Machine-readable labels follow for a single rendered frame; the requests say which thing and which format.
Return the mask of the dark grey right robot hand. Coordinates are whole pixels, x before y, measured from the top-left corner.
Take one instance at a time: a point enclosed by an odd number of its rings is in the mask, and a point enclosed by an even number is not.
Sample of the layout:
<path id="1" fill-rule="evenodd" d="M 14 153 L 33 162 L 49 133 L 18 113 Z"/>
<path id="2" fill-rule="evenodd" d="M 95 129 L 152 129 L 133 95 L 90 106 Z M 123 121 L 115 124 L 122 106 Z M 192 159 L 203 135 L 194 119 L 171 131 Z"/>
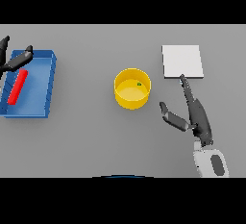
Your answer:
<path id="1" fill-rule="evenodd" d="M 212 131 L 207 113 L 202 103 L 194 97 L 189 82 L 184 74 L 180 76 L 184 97 L 188 107 L 189 121 L 171 112 L 164 102 L 160 102 L 162 119 L 176 129 L 186 132 L 191 130 L 193 135 L 200 139 L 202 146 L 212 145 Z"/>

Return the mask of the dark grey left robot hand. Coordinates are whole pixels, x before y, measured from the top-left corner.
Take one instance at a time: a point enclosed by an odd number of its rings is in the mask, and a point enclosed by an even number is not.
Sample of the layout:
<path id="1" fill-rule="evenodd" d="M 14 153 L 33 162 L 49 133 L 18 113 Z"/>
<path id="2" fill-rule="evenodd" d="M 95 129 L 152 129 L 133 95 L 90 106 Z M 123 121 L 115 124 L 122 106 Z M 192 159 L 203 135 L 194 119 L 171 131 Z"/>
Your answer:
<path id="1" fill-rule="evenodd" d="M 6 52 L 9 41 L 9 36 L 6 36 L 0 40 L 0 79 L 5 72 L 14 72 L 29 63 L 34 56 L 33 46 L 29 45 L 23 53 L 6 62 Z"/>

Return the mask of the red beaker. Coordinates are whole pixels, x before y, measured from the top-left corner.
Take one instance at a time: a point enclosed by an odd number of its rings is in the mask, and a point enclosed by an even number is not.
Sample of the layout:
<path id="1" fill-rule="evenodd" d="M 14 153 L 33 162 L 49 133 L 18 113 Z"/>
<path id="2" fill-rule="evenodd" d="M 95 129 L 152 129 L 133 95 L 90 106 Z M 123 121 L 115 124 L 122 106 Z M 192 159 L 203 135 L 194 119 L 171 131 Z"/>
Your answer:
<path id="1" fill-rule="evenodd" d="M 15 79 L 11 93 L 10 93 L 9 98 L 8 98 L 8 104 L 9 105 L 15 105 L 16 104 L 17 99 L 19 97 L 21 89 L 23 88 L 23 85 L 25 83 L 27 76 L 28 76 L 28 71 L 24 68 L 21 68 L 17 74 L 17 77 Z"/>

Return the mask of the pale square measuring scale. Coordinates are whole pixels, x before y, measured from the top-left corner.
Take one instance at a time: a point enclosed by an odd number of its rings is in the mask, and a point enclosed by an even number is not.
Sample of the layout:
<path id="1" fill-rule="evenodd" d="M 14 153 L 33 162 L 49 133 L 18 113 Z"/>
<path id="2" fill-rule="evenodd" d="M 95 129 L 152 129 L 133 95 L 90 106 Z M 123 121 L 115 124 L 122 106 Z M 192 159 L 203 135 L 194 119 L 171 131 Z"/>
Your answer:
<path id="1" fill-rule="evenodd" d="M 181 74 L 190 79 L 204 78 L 198 45 L 163 45 L 161 53 L 165 79 L 176 79 Z"/>

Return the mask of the yellow bowl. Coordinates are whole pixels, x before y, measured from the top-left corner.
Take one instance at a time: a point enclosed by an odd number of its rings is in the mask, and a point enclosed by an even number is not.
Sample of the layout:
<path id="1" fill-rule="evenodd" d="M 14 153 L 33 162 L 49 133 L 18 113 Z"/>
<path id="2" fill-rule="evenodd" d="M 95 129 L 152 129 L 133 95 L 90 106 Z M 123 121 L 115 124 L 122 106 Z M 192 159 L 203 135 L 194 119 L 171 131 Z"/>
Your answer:
<path id="1" fill-rule="evenodd" d="M 137 110 L 148 101 L 152 87 L 146 72 L 138 68 L 126 68 L 119 72 L 113 81 L 113 93 L 119 106 Z"/>

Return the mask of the blue tray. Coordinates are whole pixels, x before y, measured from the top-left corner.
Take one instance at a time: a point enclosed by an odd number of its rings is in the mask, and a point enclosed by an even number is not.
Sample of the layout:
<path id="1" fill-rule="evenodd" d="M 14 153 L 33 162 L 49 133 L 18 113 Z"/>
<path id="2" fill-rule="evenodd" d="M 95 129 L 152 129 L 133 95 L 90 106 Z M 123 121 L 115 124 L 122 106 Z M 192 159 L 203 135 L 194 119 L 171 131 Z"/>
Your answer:
<path id="1" fill-rule="evenodd" d="M 0 95 L 0 116 L 6 118 L 47 118 L 50 112 L 56 55 L 53 50 L 35 50 L 33 60 L 24 68 L 27 78 L 15 105 L 8 104 L 18 71 L 8 72 Z"/>

